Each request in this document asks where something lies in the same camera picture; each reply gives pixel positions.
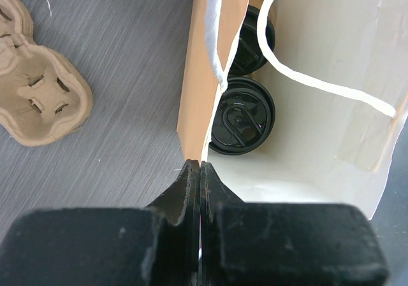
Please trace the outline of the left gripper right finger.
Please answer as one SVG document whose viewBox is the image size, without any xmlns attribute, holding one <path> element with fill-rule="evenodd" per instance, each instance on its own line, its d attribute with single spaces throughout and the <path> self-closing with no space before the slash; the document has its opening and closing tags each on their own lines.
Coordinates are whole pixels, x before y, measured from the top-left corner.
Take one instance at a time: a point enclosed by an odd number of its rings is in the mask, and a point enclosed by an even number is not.
<svg viewBox="0 0 408 286">
<path fill-rule="evenodd" d="M 204 285 L 385 285 L 364 214 L 348 204 L 246 203 L 200 169 Z"/>
</svg>

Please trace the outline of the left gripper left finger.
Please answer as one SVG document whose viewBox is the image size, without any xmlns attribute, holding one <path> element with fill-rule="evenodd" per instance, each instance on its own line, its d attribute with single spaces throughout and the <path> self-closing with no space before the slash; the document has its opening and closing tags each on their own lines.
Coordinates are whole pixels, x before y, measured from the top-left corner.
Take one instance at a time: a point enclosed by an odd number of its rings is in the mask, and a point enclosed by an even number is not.
<svg viewBox="0 0 408 286">
<path fill-rule="evenodd" d="M 2 285 L 196 285 L 200 165 L 144 208 L 36 210 L 1 243 Z"/>
</svg>

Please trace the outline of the black lid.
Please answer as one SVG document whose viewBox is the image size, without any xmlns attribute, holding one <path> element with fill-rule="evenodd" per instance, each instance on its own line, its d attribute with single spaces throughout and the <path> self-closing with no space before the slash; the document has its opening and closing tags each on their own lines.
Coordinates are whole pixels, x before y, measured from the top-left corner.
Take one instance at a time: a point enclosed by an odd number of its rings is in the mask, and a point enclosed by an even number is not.
<svg viewBox="0 0 408 286">
<path fill-rule="evenodd" d="M 249 5 L 240 29 L 238 48 L 231 65 L 230 76 L 249 75 L 266 64 L 257 38 L 259 9 Z"/>
<path fill-rule="evenodd" d="M 216 109 L 209 148 L 223 155 L 249 153 L 266 141 L 274 122 L 269 91 L 251 78 L 230 77 Z"/>
</svg>

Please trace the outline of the brown paper takeout bag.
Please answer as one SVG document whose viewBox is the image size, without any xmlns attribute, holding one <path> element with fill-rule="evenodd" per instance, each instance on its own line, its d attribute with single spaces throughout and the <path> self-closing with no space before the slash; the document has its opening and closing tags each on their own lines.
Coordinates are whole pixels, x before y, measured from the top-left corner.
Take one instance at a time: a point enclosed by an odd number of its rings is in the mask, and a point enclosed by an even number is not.
<svg viewBox="0 0 408 286">
<path fill-rule="evenodd" d="M 247 7 L 275 105 L 242 155 L 209 148 Z M 177 132 L 247 202 L 345 203 L 372 218 L 407 119 L 407 0 L 193 0 Z"/>
</svg>

